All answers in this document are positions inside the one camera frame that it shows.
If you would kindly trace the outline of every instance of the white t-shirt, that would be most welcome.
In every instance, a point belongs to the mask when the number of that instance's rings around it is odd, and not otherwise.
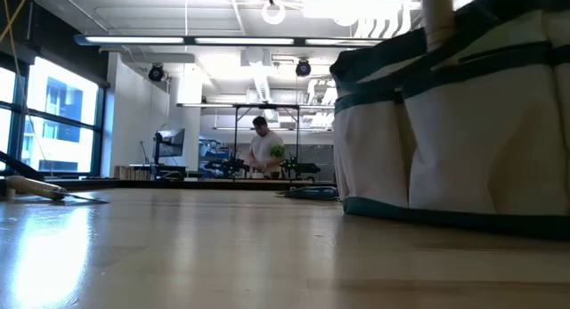
[[[274,131],[269,131],[264,137],[256,134],[253,139],[251,139],[250,149],[253,152],[253,157],[256,158],[258,162],[266,163],[273,159],[271,156],[271,148],[274,145],[283,145],[283,140]],[[266,173],[279,171],[279,166],[265,170]]]

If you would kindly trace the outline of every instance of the spotlight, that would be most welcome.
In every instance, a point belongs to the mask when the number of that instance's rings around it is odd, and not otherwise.
[[[149,71],[149,80],[152,82],[162,82],[167,79],[167,73],[162,69],[162,63],[152,64],[152,69]]]
[[[309,60],[299,60],[299,64],[297,64],[295,73],[297,73],[298,77],[307,77],[310,75],[311,65],[309,64]]]

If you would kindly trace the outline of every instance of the computer monitor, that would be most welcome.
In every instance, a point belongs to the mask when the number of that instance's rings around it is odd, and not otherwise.
[[[154,134],[152,156],[158,158],[181,157],[183,154],[184,129],[158,131]]]

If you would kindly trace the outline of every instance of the man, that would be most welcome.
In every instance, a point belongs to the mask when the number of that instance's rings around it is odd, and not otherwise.
[[[270,175],[271,172],[280,172],[279,164],[285,157],[272,157],[271,148],[274,145],[283,145],[283,140],[269,129],[264,117],[254,118],[253,126],[257,135],[254,135],[249,146],[249,165],[263,171],[265,175]]]

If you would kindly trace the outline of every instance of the black wall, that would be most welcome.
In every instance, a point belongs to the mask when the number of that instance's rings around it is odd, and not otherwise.
[[[8,0],[11,16],[20,1]],[[4,1],[0,2],[0,29],[4,30],[7,21]],[[99,53],[98,47],[77,45],[73,36],[81,33],[33,1],[26,2],[12,31],[14,40],[23,48],[17,52],[21,60],[30,62],[30,54],[41,56],[99,85],[107,85],[109,55]],[[0,65],[4,67],[4,64],[10,64],[5,63],[7,53],[11,53],[9,37],[5,37],[0,45]]]

